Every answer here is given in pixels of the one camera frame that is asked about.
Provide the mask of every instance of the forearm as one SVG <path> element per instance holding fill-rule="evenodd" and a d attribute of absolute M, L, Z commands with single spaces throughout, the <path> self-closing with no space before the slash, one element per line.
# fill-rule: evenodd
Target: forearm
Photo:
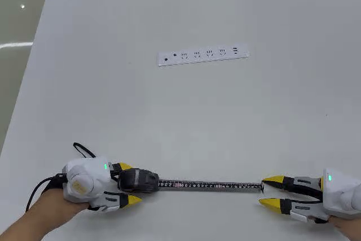
<path fill-rule="evenodd" d="M 0 241 L 40 241 L 48 232 L 42 218 L 28 212 L 0 235 Z"/>

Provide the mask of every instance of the black cable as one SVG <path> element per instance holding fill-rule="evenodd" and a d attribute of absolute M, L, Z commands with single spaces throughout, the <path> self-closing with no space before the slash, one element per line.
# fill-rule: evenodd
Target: black cable
<path fill-rule="evenodd" d="M 54 178 L 55 178 L 55 176 L 46 178 L 46 179 L 44 179 L 43 181 L 41 181 L 41 182 L 34 188 L 32 194 L 30 195 L 30 198 L 29 198 L 27 207 L 26 207 L 26 209 L 25 209 L 25 213 L 29 210 L 30 205 L 31 205 L 32 200 L 33 200 L 33 197 L 34 197 L 36 191 L 39 189 L 39 187 L 40 187 L 43 183 L 45 183 L 45 182 L 47 182 L 47 181 L 51 181 L 51 180 L 53 180 Z"/>
<path fill-rule="evenodd" d="M 80 148 L 82 151 L 86 152 L 88 155 L 90 155 L 92 158 L 95 158 L 96 156 L 87 148 L 85 148 L 82 144 L 78 143 L 78 142 L 74 142 L 73 143 L 74 148 L 82 155 L 86 158 L 86 156 L 78 149 Z"/>

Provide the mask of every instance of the white plastic housing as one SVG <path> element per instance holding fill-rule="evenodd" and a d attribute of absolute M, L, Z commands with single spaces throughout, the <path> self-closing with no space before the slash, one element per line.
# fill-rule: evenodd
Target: white plastic housing
<path fill-rule="evenodd" d="M 105 157 L 74 159 L 63 168 L 63 173 L 68 179 L 63 186 L 64 198 L 74 203 L 90 202 L 101 196 L 111 180 Z"/>
<path fill-rule="evenodd" d="M 361 180 L 334 169 L 323 171 L 323 205 L 330 215 L 352 219 L 361 214 Z"/>

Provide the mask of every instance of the power strip switch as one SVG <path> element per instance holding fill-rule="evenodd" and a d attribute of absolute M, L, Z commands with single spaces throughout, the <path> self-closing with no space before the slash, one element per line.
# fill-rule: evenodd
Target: power strip switch
<path fill-rule="evenodd" d="M 213 62 L 216 60 L 242 59 L 248 57 L 248 47 L 244 43 L 232 46 L 209 46 L 199 49 L 161 52 L 158 54 L 158 66 Z"/>

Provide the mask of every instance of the white table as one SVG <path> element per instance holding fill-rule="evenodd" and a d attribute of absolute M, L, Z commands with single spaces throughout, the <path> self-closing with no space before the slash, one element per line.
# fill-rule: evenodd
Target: white table
<path fill-rule="evenodd" d="M 164 178 L 361 177 L 360 17 L 359 0 L 46 0 L 0 159 L 1 230 L 79 157 L 73 141 Z M 234 42 L 251 57 L 156 65 L 159 51 Z M 344 239 L 261 197 L 159 192 L 46 240 Z"/>

